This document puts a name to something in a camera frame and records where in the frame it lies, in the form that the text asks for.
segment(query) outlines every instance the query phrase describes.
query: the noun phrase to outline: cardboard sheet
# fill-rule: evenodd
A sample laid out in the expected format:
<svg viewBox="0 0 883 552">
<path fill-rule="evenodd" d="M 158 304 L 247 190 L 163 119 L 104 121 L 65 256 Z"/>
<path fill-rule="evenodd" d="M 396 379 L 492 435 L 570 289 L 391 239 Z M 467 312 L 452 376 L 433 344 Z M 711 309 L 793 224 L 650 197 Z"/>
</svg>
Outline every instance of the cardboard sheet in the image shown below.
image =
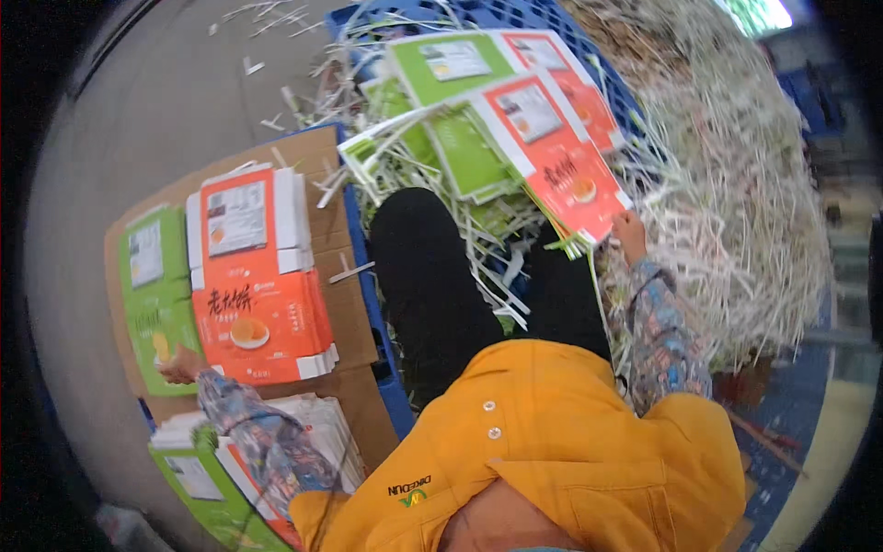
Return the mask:
<svg viewBox="0 0 883 552">
<path fill-rule="evenodd" d="M 162 203 L 183 206 L 187 196 L 199 190 L 204 180 L 249 161 L 273 163 L 279 168 L 272 147 L 276 147 L 282 158 L 295 167 L 296 172 L 303 174 L 307 182 L 306 196 L 315 264 L 321 277 L 322 295 L 328 306 L 328 317 L 340 362 L 331 374 L 257 389 L 264 398 L 287 397 L 307 392 L 314 392 L 319 397 L 337 397 L 365 463 L 373 470 L 396 447 L 398 439 L 371 372 L 371 364 L 377 360 L 377 351 L 358 279 L 351 277 L 336 284 L 328 283 L 330 277 L 342 271 L 340 253 L 343 253 L 350 267 L 356 266 L 346 226 L 343 195 L 337 193 L 327 207 L 317 209 L 315 205 L 321 192 L 311 184 L 325 179 L 326 166 L 332 171 L 338 167 L 334 127 L 302 132 L 213 163 L 166 186 L 159 193 L 129 209 L 110 226 L 104 236 L 104 273 L 114 338 L 126 379 L 132 394 L 143 398 L 147 403 L 157 424 L 175 414 L 198 410 L 195 395 L 153 397 L 147 393 L 125 326 L 118 263 L 118 243 L 125 226 L 145 211 Z"/>
</svg>

